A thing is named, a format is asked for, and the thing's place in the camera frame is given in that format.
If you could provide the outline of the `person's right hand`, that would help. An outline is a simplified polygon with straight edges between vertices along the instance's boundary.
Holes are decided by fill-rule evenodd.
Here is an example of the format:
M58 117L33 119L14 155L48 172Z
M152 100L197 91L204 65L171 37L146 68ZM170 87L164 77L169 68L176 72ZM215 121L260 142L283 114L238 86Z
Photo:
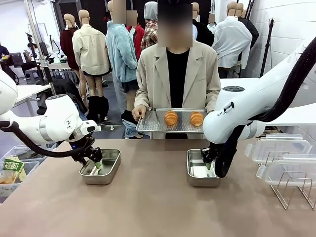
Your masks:
M139 119L143 119L145 117L147 107L145 105L137 105L133 110L132 110L132 116L133 118L138 121Z

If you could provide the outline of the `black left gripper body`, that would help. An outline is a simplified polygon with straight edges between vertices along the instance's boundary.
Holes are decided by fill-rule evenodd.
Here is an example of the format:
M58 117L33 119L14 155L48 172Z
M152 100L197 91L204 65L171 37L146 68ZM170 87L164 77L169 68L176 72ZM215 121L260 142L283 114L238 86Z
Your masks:
M74 161L79 162L82 158L88 158L93 162L98 162L102 159L102 152L99 147L93 148L95 139L93 137L83 137L78 141L70 142L74 155L71 155Z

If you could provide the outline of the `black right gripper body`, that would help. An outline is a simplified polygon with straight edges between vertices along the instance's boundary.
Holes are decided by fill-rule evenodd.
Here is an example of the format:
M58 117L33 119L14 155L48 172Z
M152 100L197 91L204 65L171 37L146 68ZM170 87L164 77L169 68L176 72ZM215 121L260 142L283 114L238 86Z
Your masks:
M201 156L204 162L213 162L218 157L218 149L217 148L203 148L200 150Z

